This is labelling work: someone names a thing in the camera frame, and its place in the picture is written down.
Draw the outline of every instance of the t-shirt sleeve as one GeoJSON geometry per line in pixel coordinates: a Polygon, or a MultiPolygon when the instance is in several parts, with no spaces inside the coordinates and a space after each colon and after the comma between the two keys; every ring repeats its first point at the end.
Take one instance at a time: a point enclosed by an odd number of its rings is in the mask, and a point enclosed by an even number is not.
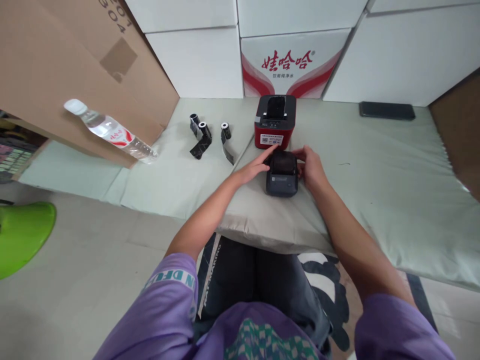
{"type": "Polygon", "coordinates": [[[194,336],[196,269],[186,254],[165,257],[94,360],[183,358],[194,336]]]}
{"type": "Polygon", "coordinates": [[[420,311],[387,294],[365,300],[355,329],[355,352],[358,360],[455,359],[420,311]]]}

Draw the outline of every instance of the rug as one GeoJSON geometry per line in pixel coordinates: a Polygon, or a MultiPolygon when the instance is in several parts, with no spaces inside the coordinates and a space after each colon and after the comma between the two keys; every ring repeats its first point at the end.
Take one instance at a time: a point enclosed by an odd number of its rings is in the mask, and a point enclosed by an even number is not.
{"type": "MultiPolygon", "coordinates": [[[[208,278],[215,267],[219,240],[220,235],[214,233],[203,250],[198,270],[198,314],[202,313],[204,299],[208,294],[208,278]]],[[[355,351],[355,326],[363,313],[362,302],[352,279],[336,257],[315,252],[300,254],[298,259],[332,323],[330,345],[333,360],[351,359],[355,351]]],[[[410,289],[420,312],[437,331],[420,278],[403,271],[398,273],[410,289]]]]}

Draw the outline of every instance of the brown cardboard box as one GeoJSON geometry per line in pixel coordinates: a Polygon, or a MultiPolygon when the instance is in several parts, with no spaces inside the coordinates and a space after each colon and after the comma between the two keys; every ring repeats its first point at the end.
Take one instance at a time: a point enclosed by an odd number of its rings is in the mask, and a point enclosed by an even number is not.
{"type": "Polygon", "coordinates": [[[2,0],[0,109],[125,167],[136,160],[63,108],[77,98],[152,144],[179,100],[119,0],[2,0]]]}
{"type": "Polygon", "coordinates": [[[480,202],[480,71],[430,105],[457,178],[480,202]]]}

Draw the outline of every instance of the floor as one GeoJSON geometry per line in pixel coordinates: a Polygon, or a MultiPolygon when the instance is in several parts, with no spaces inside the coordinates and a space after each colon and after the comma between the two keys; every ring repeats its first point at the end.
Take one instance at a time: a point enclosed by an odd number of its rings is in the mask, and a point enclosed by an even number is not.
{"type": "MultiPolygon", "coordinates": [[[[40,252],[0,280],[0,359],[91,359],[180,228],[175,220],[11,183],[0,199],[50,201],[40,252]]],[[[422,279],[438,331],[458,360],[480,359],[480,293],[422,279]]]]}

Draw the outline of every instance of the jeans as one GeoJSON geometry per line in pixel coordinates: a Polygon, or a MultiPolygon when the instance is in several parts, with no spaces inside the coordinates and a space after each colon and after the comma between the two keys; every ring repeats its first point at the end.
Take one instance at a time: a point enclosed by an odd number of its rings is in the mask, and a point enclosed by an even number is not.
{"type": "Polygon", "coordinates": [[[195,341],[231,306],[257,301],[279,309],[310,337],[322,354],[330,356],[330,321],[296,255],[257,249],[224,236],[216,255],[201,319],[197,317],[193,326],[195,341]]]}

